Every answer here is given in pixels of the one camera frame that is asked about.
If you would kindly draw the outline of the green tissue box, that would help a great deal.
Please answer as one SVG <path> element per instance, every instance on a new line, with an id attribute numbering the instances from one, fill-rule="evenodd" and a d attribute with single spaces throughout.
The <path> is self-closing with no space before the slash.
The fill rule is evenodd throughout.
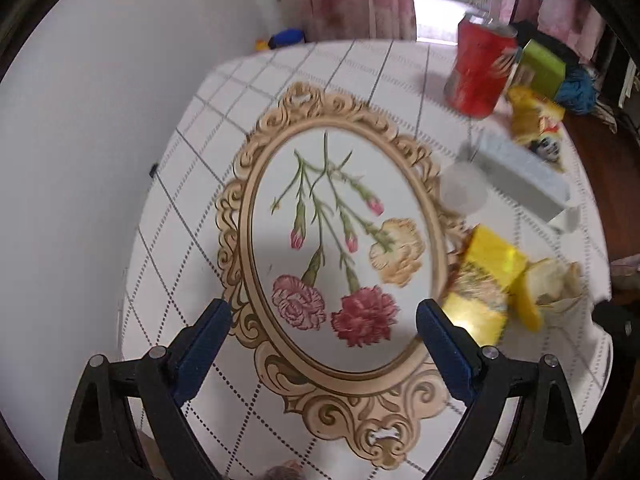
<path id="1" fill-rule="evenodd" d="M 512 84 L 531 88 L 548 99 L 554 99 L 565 79 L 566 64 L 549 49 L 529 40 L 515 71 Z"/>

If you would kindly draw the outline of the yellow snack bag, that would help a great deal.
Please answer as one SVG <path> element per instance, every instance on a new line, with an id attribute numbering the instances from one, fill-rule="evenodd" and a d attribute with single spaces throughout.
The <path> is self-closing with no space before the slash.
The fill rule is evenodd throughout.
<path id="1" fill-rule="evenodd" d="M 512 140 L 562 171 L 562 107 L 524 86 L 510 87 L 506 99 L 512 107 Z"/>

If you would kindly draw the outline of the yellow wrapper with bread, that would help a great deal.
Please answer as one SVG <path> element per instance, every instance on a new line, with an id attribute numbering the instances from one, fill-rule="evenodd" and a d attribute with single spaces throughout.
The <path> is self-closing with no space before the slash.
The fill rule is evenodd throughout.
<path id="1" fill-rule="evenodd" d="M 464 242 L 442 310 L 479 346 L 494 346 L 510 318 L 538 332 L 547 318 L 572 310 L 583 296 L 579 262 L 529 260 L 479 224 Z"/>

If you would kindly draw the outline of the blue yellow toy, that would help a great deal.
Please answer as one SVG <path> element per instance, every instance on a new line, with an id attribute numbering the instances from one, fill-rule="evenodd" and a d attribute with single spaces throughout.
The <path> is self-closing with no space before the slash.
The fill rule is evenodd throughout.
<path id="1" fill-rule="evenodd" d="M 292 47 L 296 44 L 303 44 L 305 41 L 305 33 L 302 30 L 297 28 L 288 28 L 282 30 L 282 32 L 277 32 L 268 40 L 256 40 L 255 50 L 257 52 L 278 50 L 281 48 Z"/>

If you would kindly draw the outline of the grey white long box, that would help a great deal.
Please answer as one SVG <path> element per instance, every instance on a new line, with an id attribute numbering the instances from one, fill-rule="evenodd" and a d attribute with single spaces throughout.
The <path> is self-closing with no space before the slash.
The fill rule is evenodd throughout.
<path id="1" fill-rule="evenodd" d="M 570 185 L 562 174 L 525 148 L 497 133 L 482 133 L 470 148 L 470 162 L 487 181 L 552 229 L 573 233 L 580 223 Z"/>

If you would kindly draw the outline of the red cola can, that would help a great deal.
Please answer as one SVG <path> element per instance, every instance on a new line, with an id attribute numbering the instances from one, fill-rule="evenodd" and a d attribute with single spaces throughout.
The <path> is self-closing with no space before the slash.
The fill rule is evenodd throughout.
<path id="1" fill-rule="evenodd" d="M 444 95 L 458 113 L 489 116 L 506 88 L 518 53 L 516 30 L 486 13 L 466 12 L 458 24 L 457 56 Z"/>

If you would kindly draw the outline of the floral white tablecloth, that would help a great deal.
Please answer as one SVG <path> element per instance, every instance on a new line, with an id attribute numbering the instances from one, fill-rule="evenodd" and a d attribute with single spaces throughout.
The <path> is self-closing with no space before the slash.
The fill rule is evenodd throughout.
<path id="1" fill-rule="evenodd" d="M 233 323 L 184 414 L 216 468 L 249 479 L 295 460 L 311 479 L 419 479 L 464 407 L 416 339 L 469 229 L 530 261 L 578 263 L 578 304 L 537 333 L 518 322 L 500 350 L 559 358 L 588 425 L 612 342 L 591 319 L 608 298 L 608 255 L 584 166 L 560 142 L 578 228 L 561 234 L 490 188 L 456 220 L 436 200 L 440 170 L 488 133 L 444 104 L 454 50 L 339 41 L 261 53 L 212 70 L 186 107 L 134 234 L 122 355 L 169 344 L 215 298 Z"/>

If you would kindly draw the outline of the blue clothes pile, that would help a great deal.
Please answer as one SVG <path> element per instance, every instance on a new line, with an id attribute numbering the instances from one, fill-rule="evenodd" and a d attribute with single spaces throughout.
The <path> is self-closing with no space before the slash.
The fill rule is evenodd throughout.
<path id="1" fill-rule="evenodd" d="M 518 33 L 520 47 L 534 40 L 565 64 L 565 77 L 556 92 L 556 102 L 578 115 L 591 113 L 596 107 L 597 91 L 578 54 L 564 42 L 536 29 L 530 21 L 512 22 L 511 25 Z"/>

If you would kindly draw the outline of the hanging clothes rack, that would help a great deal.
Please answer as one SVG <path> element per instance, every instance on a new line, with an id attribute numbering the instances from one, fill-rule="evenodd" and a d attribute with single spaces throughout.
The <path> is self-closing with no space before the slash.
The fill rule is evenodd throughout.
<path id="1" fill-rule="evenodd" d="M 588 64 L 608 38 L 605 20 L 587 0 L 490 0 L 489 16 L 511 25 L 567 65 Z"/>

